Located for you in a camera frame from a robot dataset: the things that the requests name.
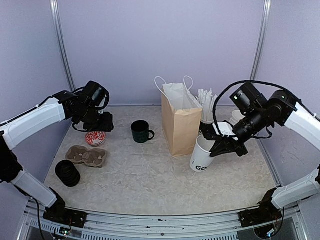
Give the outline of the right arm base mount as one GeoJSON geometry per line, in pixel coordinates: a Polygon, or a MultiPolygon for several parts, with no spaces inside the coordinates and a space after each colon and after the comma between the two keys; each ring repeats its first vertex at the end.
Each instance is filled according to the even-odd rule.
{"type": "Polygon", "coordinates": [[[282,218],[283,214],[271,203],[261,204],[258,208],[247,209],[238,213],[242,228],[260,225],[282,218]]]}

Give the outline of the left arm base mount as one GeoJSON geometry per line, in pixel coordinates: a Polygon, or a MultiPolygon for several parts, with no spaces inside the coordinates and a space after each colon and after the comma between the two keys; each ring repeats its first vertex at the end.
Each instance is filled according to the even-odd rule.
{"type": "Polygon", "coordinates": [[[84,211],[73,210],[62,206],[52,206],[46,208],[43,218],[58,224],[83,228],[87,219],[87,213],[84,211]]]}

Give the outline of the white paper cup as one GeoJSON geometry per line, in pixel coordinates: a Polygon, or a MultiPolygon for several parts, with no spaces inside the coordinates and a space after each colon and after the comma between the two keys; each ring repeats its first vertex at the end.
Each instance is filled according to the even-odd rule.
{"type": "Polygon", "coordinates": [[[213,162],[210,150],[214,146],[214,140],[207,140],[203,135],[199,135],[190,159],[190,168],[196,173],[205,171],[213,162]]]}

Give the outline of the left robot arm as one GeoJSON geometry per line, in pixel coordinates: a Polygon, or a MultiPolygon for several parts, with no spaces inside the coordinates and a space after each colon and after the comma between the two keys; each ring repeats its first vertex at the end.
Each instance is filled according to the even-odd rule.
{"type": "Polygon", "coordinates": [[[72,92],[64,90],[47,97],[41,104],[0,124],[0,179],[11,183],[28,196],[50,209],[50,214],[63,223],[70,211],[58,194],[31,175],[18,162],[13,150],[41,130],[70,119],[72,127],[83,124],[83,132],[111,132],[113,115],[105,112],[109,92],[99,83],[89,81],[72,92]]]}

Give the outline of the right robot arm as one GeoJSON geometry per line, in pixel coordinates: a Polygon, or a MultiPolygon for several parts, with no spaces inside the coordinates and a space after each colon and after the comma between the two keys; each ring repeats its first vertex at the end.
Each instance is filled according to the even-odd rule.
{"type": "MultiPolygon", "coordinates": [[[[245,147],[248,140],[276,124],[297,133],[319,149],[320,120],[291,91],[274,83],[241,80],[229,85],[223,93],[236,85],[240,87],[230,99],[244,118],[234,126],[213,121],[212,131],[204,134],[207,140],[214,141],[210,157],[229,153],[242,157],[248,153],[245,147]]],[[[255,216],[260,222],[266,222],[276,211],[319,192],[320,170],[317,168],[289,185],[269,190],[259,203],[255,216]]]]}

